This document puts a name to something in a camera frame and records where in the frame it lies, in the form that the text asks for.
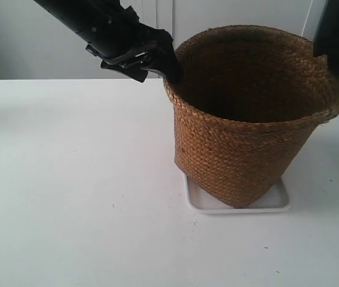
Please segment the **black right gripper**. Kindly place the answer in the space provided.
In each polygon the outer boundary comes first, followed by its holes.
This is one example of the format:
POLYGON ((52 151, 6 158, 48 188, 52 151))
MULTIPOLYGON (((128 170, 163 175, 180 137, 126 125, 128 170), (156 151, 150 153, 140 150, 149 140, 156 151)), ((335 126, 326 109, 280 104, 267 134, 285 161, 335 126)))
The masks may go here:
POLYGON ((326 1, 313 38, 314 57, 325 56, 328 69, 339 77, 339 1, 326 1))

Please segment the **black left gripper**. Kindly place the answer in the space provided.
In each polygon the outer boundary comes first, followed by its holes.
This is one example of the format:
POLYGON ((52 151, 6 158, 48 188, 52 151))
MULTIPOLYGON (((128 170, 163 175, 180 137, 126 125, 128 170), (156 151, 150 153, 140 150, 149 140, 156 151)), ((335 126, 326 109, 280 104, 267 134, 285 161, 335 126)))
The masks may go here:
POLYGON ((139 21, 135 10, 120 1, 77 1, 76 34, 87 43, 86 50, 100 57, 101 69, 123 74, 143 83, 149 73, 179 84, 183 69, 162 29, 139 21))

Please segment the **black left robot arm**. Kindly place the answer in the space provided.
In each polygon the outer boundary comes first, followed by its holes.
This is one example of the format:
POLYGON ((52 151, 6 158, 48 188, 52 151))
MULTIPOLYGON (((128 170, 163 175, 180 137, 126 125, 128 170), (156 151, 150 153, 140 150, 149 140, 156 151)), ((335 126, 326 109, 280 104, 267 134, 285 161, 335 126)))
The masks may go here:
POLYGON ((182 68, 173 38, 164 29, 147 26, 133 7, 120 1, 49 0, 39 6, 87 44, 86 50, 101 59, 100 67, 144 82, 150 72, 178 83, 182 68))

